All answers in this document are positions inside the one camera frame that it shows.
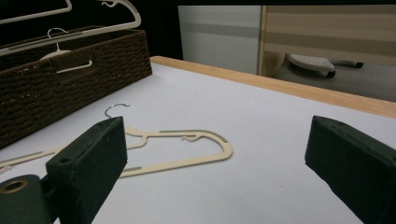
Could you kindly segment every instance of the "woven basket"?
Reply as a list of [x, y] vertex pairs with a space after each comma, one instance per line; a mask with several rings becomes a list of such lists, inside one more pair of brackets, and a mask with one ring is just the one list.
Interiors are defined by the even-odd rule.
[[[60, 48], [72, 51], [40, 60], [56, 50], [48, 45], [0, 57], [0, 148], [152, 73], [144, 31], [88, 36]], [[92, 66], [57, 73], [88, 61]]]

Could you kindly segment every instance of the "white clothes hanger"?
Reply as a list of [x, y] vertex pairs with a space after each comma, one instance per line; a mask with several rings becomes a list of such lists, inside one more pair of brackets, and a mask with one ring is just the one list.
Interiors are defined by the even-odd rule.
[[[109, 118], [111, 118], [107, 114], [107, 111], [110, 108], [112, 108], [114, 106], [118, 106], [118, 105], [124, 105], [124, 106], [128, 107], [128, 105], [125, 105], [125, 104], [112, 105], [105, 111], [105, 115], [108, 116]], [[149, 165], [149, 166], [143, 166], [143, 167], [139, 166], [139, 167], [124, 169], [120, 175], [120, 178], [127, 177], [127, 176], [133, 176], [133, 175], [143, 175], [143, 174], [148, 174], [148, 173], [160, 172], [160, 171], [165, 171], [165, 170], [170, 170], [170, 169], [176, 169], [176, 168], [181, 168], [181, 167], [186, 167], [186, 166], [208, 163], [208, 162], [212, 162], [212, 161], [223, 161], [223, 160], [230, 158], [233, 154], [233, 148], [231, 147], [231, 144], [224, 137], [220, 136], [217, 133], [213, 133], [213, 132], [206, 131], [206, 130], [143, 132], [143, 131], [139, 131], [135, 128], [132, 128], [132, 127], [125, 126], [124, 128], [125, 128], [125, 134], [142, 138], [141, 143], [136, 144], [136, 145], [127, 146], [128, 150], [143, 147], [148, 142], [150, 137], [181, 137], [182, 140], [187, 140], [189, 142], [195, 142], [201, 138], [209, 139], [209, 140], [217, 143], [221, 147], [222, 152], [213, 154], [213, 155], [208, 155], [208, 156], [203, 156], [203, 157], [198, 157], [198, 158], [191, 158], [191, 159], [186, 159], [186, 160], [181, 160], [181, 161], [171, 161], [171, 162], [166, 162], [166, 163], [161, 163], [161, 164], [155, 164], [155, 165]], [[56, 147], [51, 150], [40, 151], [37, 153], [21, 156], [18, 158], [6, 160], [6, 161], [0, 161], [0, 168], [12, 166], [12, 165], [26, 162], [26, 161], [32, 161], [32, 160], [39, 159], [39, 158], [42, 158], [42, 157], [45, 157], [48, 155], [56, 155], [64, 148], [65, 148], [65, 146]]]
[[132, 5], [128, 0], [96, 0], [96, 1], [102, 2], [102, 6], [107, 6], [107, 7], [114, 7], [117, 4], [121, 4], [125, 7], [127, 7], [131, 11], [131, 13], [134, 15], [134, 21], [123, 23], [123, 24], [118, 24], [118, 25], [113, 25], [113, 26], [92, 29], [92, 30], [88, 30], [88, 31], [76, 32], [76, 33], [72, 33], [72, 34], [58, 35], [53, 38], [41, 39], [41, 40], [32, 41], [32, 42], [25, 43], [25, 44], [20, 44], [17, 46], [12, 46], [12, 47], [5, 48], [5, 49], [0, 49], [0, 56], [7, 55], [10, 53], [19, 52], [19, 51], [26, 50], [26, 49], [38, 48], [38, 47], [46, 46], [49, 44], [61, 43], [66, 40], [73, 40], [73, 39], [78, 39], [78, 38], [87, 37], [87, 36], [91, 36], [91, 35], [100, 35], [100, 34], [115, 32], [115, 31], [119, 31], [119, 30], [133, 29], [133, 28], [136, 28], [137, 26], [139, 26], [140, 23], [142, 22], [139, 12], [134, 7], [134, 5]]
[[[66, 34], [69, 33], [69, 32], [67, 32], [67, 31], [65, 31], [64, 29], [61, 29], [61, 28], [52, 28], [52, 29], [49, 29], [48, 32], [47, 32], [47, 35], [48, 35], [49, 38], [52, 38], [50, 36], [50, 32], [53, 31], [53, 30], [60, 30], [60, 31], [66, 33]], [[59, 43], [56, 43], [56, 51], [54, 51], [54, 52], [52, 52], [50, 54], [47, 54], [46, 56], [44, 56], [40, 60], [48, 59], [48, 58], [51, 58], [51, 57], [54, 57], [54, 56], [57, 56], [57, 55], [60, 55], [60, 54], [64, 54], [64, 53], [67, 53], [67, 52], [70, 52], [70, 50], [61, 50], [59, 48]], [[78, 69], [81, 69], [81, 68], [90, 67], [91, 65], [92, 65], [92, 60], [89, 60], [87, 64], [84, 64], [84, 65], [81, 65], [81, 66], [72, 67], [72, 68], [67, 68], [67, 69], [64, 69], [64, 70], [60, 70], [60, 71], [57, 71], [56, 73], [70, 72], [70, 71], [73, 71], [73, 70], [78, 70]]]
[[34, 19], [34, 18], [61, 14], [61, 13], [68, 12], [68, 11], [72, 10], [72, 4], [70, 3], [70, 0], [65, 0], [65, 1], [66, 1], [66, 4], [67, 4], [67, 7], [65, 7], [65, 8], [55, 9], [55, 10], [47, 11], [47, 12], [39, 12], [39, 13], [36, 13], [36, 14], [31, 14], [31, 15], [26, 15], [26, 16], [19, 16], [19, 17], [15, 17], [15, 18], [4, 19], [4, 20], [0, 20], [0, 24], [11, 23], [11, 22], [14, 22], [14, 21], [26, 21], [26, 20], [30, 20], [30, 19]]

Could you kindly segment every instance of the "beige partition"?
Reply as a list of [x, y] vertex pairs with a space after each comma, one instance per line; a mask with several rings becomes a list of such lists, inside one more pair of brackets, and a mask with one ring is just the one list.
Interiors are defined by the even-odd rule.
[[396, 65], [396, 6], [269, 6], [264, 10], [263, 51]]

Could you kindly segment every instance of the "wall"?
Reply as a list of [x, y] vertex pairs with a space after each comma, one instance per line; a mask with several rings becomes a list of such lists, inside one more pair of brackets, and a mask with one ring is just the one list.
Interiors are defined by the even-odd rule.
[[258, 73], [261, 7], [179, 6], [178, 11], [185, 61]]

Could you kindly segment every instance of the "clothes hanger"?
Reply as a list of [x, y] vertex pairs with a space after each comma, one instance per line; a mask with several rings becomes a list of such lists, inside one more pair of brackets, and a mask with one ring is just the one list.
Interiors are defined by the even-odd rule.
[[71, 34], [66, 34], [66, 35], [58, 35], [53, 38], [36, 40], [36, 41], [29, 42], [29, 43], [20, 44], [20, 45], [12, 46], [12, 47], [5, 48], [5, 49], [0, 49], [0, 56], [4, 56], [4, 55], [10, 54], [10, 53], [19, 52], [19, 51], [26, 50], [26, 49], [38, 48], [38, 47], [46, 46], [49, 44], [61, 43], [66, 40], [73, 40], [73, 39], [78, 39], [78, 38], [87, 37], [87, 36], [91, 36], [91, 35], [100, 35], [100, 34], [115, 32], [115, 31], [119, 31], [119, 30], [133, 29], [133, 28], [136, 28], [137, 26], [139, 26], [140, 23], [142, 22], [139, 12], [134, 7], [134, 5], [132, 5], [128, 0], [95, 0], [95, 1], [102, 2], [102, 6], [107, 6], [107, 7], [114, 7], [117, 4], [121, 4], [125, 7], [127, 7], [131, 11], [131, 13], [134, 15], [134, 21], [123, 23], [123, 24], [118, 24], [118, 25], [113, 25], [113, 26], [96, 28], [96, 29], [92, 29], [92, 30], [88, 30], [88, 31], [81, 31], [81, 32], [76, 32], [76, 33], [71, 33]]
[[39, 13], [36, 13], [36, 14], [31, 14], [31, 15], [26, 15], [26, 16], [19, 16], [19, 17], [15, 17], [15, 18], [4, 19], [4, 20], [0, 20], [0, 24], [11, 23], [11, 22], [14, 22], [14, 21], [26, 21], [26, 20], [30, 20], [30, 19], [34, 19], [34, 18], [61, 14], [61, 13], [68, 12], [68, 11], [72, 10], [72, 4], [71, 4], [70, 0], [65, 0], [65, 1], [66, 1], [66, 4], [67, 4], [67, 7], [65, 7], [65, 8], [55, 9], [55, 10], [47, 11], [47, 12], [39, 12]]
[[[61, 29], [61, 28], [52, 28], [52, 29], [49, 29], [48, 32], [47, 32], [47, 35], [48, 35], [49, 38], [52, 38], [50, 36], [50, 32], [53, 31], [53, 30], [60, 30], [60, 31], [66, 33], [66, 34], [69, 33], [69, 32], [67, 32], [67, 31], [65, 31], [64, 29]], [[67, 52], [70, 52], [70, 50], [61, 50], [59, 48], [59, 43], [56, 43], [56, 51], [47, 54], [46, 56], [44, 56], [40, 60], [48, 59], [48, 58], [51, 58], [51, 57], [54, 57], [54, 56], [57, 56], [57, 55], [60, 55], [60, 54], [64, 54], [64, 53], [67, 53]], [[92, 60], [89, 60], [87, 64], [84, 64], [84, 65], [81, 65], [81, 66], [72, 67], [72, 68], [67, 68], [67, 69], [64, 69], [64, 70], [61, 70], [61, 71], [57, 71], [56, 73], [70, 72], [70, 71], [73, 71], [73, 70], [78, 70], [78, 69], [81, 69], [81, 68], [90, 67], [91, 65], [92, 65]]]
[[[128, 107], [126, 104], [116, 104], [110, 106], [106, 111], [105, 115], [109, 118], [111, 118], [108, 114], [107, 111], [115, 106], [123, 105]], [[127, 177], [127, 176], [133, 176], [133, 175], [143, 175], [143, 174], [148, 174], [148, 173], [154, 173], [154, 172], [160, 172], [160, 171], [165, 171], [165, 170], [170, 170], [170, 169], [176, 169], [176, 168], [181, 168], [181, 167], [186, 167], [186, 166], [193, 166], [197, 164], [203, 164], [203, 163], [208, 163], [208, 162], [213, 162], [213, 161], [223, 161], [231, 157], [233, 154], [233, 148], [231, 147], [231, 144], [222, 136], [220, 136], [217, 133], [213, 133], [207, 130], [174, 130], [174, 131], [158, 131], [158, 132], [143, 132], [139, 131], [135, 128], [125, 126], [125, 134], [134, 136], [134, 137], [141, 137], [142, 142], [136, 145], [130, 145], [127, 147], [128, 150], [130, 149], [137, 149], [143, 147], [149, 140], [150, 137], [181, 137], [182, 140], [187, 140], [189, 142], [195, 142], [201, 138], [206, 138], [209, 139], [215, 143], [217, 143], [221, 149], [222, 152], [213, 154], [213, 155], [208, 155], [208, 156], [203, 156], [203, 157], [197, 157], [197, 158], [191, 158], [191, 159], [185, 159], [181, 161], [171, 161], [171, 162], [166, 162], [166, 163], [161, 163], [161, 164], [155, 164], [155, 165], [149, 165], [149, 166], [138, 166], [138, 167], [133, 167], [129, 169], [124, 169], [120, 175], [120, 178]], [[38, 158], [42, 158], [48, 155], [55, 155], [59, 153], [63, 147], [56, 147], [51, 150], [46, 150], [46, 151], [40, 151], [37, 153], [21, 156], [18, 158], [6, 160], [6, 161], [0, 161], [0, 168], [7, 167], [7, 166], [12, 166], [18, 163], [26, 162], [26, 161], [32, 161]]]

